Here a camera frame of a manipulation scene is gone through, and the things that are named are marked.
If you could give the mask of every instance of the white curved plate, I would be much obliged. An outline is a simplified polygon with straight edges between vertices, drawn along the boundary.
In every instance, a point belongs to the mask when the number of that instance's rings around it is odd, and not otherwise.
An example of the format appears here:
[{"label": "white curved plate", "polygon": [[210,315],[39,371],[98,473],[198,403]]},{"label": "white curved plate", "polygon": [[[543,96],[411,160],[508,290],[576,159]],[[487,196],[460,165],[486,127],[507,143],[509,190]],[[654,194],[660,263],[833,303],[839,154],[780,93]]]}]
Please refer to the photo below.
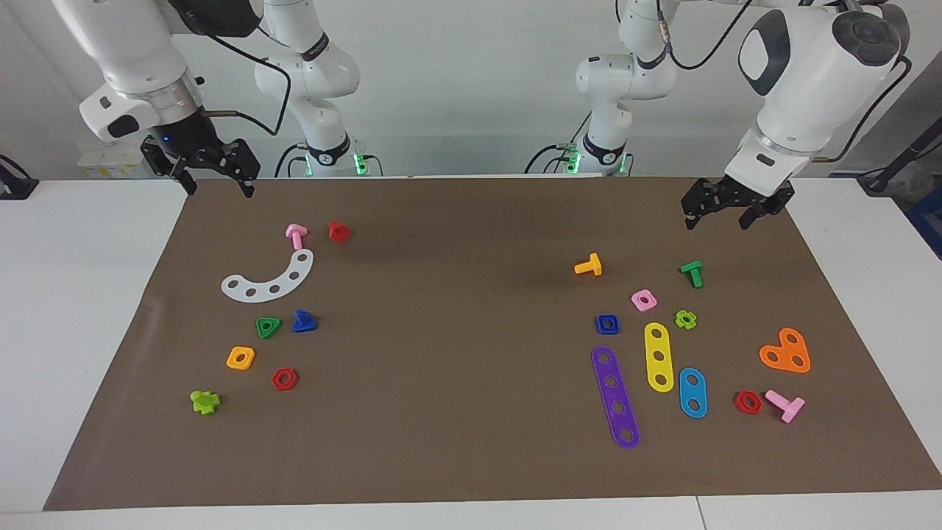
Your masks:
[{"label": "white curved plate", "polygon": [[256,283],[245,279],[242,274],[233,274],[222,280],[222,292],[237,302],[261,304],[285,296],[296,289],[314,266],[314,253],[302,248],[291,255],[288,268],[277,278]]}]

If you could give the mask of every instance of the red nut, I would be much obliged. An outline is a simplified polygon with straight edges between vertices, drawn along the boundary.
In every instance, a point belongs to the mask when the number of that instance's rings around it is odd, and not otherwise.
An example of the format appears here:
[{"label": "red nut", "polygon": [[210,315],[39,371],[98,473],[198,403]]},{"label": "red nut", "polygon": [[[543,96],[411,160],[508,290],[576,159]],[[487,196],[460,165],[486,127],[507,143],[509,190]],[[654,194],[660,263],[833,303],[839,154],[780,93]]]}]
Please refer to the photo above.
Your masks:
[{"label": "red nut", "polygon": [[298,373],[293,368],[279,368],[278,372],[271,376],[271,384],[278,391],[291,390],[298,384]]},{"label": "red nut", "polygon": [[342,243],[350,239],[350,229],[343,223],[339,221],[331,221],[327,225],[329,229],[329,235],[334,242]]},{"label": "red nut", "polygon": [[736,394],[736,408],[739,412],[746,414],[758,414],[762,410],[762,400],[759,395],[751,390],[741,390]]}]

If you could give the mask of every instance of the black pole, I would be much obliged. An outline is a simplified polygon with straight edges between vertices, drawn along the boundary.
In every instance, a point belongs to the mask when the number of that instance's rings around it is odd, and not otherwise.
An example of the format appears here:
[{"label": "black pole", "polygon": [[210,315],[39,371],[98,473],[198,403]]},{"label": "black pole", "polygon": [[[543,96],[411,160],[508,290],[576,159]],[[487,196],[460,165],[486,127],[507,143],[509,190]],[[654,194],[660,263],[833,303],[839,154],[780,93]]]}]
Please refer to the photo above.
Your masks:
[{"label": "black pole", "polygon": [[886,185],[889,184],[889,181],[896,176],[902,168],[906,167],[910,162],[916,159],[920,153],[925,151],[929,144],[932,143],[936,138],[942,136],[942,118],[935,120],[935,123],[929,125],[929,128],[926,129],[924,133],[919,135],[919,138],[916,139],[913,143],[906,148],[905,151],[900,153],[895,160],[890,162],[886,169],[884,169],[880,174],[876,175],[873,178],[862,178],[859,179],[860,185],[864,187],[865,190],[873,191],[874,193],[883,193],[886,190]]}]

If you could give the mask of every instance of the purple strip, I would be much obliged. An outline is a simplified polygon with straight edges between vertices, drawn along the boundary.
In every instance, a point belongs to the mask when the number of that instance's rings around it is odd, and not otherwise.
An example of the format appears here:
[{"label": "purple strip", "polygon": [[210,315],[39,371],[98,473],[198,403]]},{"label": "purple strip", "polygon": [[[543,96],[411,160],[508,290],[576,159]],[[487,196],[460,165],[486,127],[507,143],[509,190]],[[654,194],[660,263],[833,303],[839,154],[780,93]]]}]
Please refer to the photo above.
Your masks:
[{"label": "purple strip", "polygon": [[618,369],[618,358],[611,348],[599,346],[592,351],[592,364],[605,413],[609,416],[611,437],[619,447],[631,449],[641,441],[641,433],[628,400],[622,372]]}]

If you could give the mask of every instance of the pink bolt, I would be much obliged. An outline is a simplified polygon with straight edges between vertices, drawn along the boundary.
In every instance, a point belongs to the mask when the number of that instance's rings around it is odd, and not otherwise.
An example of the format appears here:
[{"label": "pink bolt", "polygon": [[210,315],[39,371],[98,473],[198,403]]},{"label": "pink bolt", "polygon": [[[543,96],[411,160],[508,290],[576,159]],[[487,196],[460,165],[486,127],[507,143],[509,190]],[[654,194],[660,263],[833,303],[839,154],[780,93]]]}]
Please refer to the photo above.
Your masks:
[{"label": "pink bolt", "polygon": [[307,228],[300,224],[289,224],[288,229],[284,232],[284,236],[291,239],[291,244],[294,245],[295,250],[304,248],[303,245],[300,244],[300,238],[306,235]]},{"label": "pink bolt", "polygon": [[798,415],[798,411],[804,406],[804,399],[795,398],[795,401],[789,401],[775,390],[767,391],[766,399],[782,409],[782,421],[785,423],[791,423],[791,421],[795,419],[795,416]]}]

